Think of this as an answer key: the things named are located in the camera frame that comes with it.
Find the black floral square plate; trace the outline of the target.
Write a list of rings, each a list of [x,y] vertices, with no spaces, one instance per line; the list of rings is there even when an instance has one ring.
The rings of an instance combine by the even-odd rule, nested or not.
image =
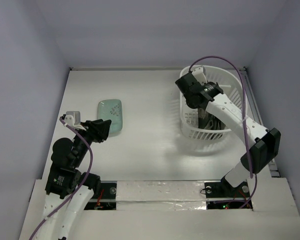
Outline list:
[[[197,109],[197,113],[198,113],[198,128],[199,129],[205,129],[210,120],[211,120],[211,115],[206,112],[203,108],[198,108]]]

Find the light green speckled plate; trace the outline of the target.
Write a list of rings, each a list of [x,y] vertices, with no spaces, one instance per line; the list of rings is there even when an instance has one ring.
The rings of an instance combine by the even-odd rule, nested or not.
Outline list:
[[[120,134],[123,129],[123,106],[119,99],[105,99],[98,103],[97,118],[111,120],[109,137]]]

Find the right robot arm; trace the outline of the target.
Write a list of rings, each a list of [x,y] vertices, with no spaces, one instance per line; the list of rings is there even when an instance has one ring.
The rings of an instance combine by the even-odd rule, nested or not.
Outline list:
[[[276,128],[267,129],[239,109],[214,82],[201,84],[192,72],[180,77],[175,84],[191,109],[202,108],[218,118],[244,143],[245,154],[239,163],[221,180],[220,190],[232,196],[239,185],[252,175],[257,175],[279,152],[281,133]]]

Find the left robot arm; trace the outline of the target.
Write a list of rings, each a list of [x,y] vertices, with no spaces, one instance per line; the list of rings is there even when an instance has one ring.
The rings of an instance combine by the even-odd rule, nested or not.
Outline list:
[[[93,160],[85,172],[79,171],[87,153],[93,154],[92,143],[102,143],[110,133],[111,120],[75,122],[70,115],[60,117],[73,139],[58,139],[52,146],[51,167],[45,186],[43,222],[37,240],[67,240],[89,200],[103,195],[101,178],[91,173]]]

